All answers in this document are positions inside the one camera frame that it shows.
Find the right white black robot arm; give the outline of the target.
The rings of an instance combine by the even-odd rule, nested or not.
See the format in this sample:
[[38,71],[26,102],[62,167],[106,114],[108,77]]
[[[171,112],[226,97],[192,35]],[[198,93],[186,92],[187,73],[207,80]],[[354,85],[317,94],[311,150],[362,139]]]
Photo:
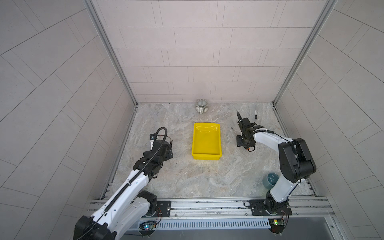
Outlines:
[[242,118],[237,112],[238,126],[241,134],[237,135],[237,146],[252,152],[256,143],[261,143],[279,154],[281,176],[274,187],[266,194],[265,212],[269,215],[288,215],[289,196],[302,180],[316,172],[317,167],[308,145],[304,139],[285,138],[272,130],[248,118]]

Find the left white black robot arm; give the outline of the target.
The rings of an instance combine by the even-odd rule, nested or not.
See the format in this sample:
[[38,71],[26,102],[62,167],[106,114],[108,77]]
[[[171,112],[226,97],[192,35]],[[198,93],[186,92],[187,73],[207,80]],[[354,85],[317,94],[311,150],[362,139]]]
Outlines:
[[91,217],[82,216],[74,229],[75,240],[119,240],[143,216],[153,216],[157,196],[145,191],[156,178],[163,163],[173,158],[172,142],[167,142],[168,130],[161,127],[152,135],[151,150],[136,161],[125,182]]

